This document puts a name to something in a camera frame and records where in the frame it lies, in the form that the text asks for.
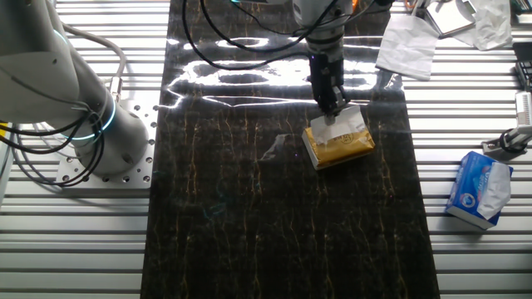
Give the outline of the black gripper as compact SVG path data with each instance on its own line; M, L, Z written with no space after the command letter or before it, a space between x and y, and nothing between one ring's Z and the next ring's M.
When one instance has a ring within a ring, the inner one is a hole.
M332 125L335 122L335 115L338 115L349 102L343 90L343 56L312 54L309 65L313 96L323 113L325 124Z

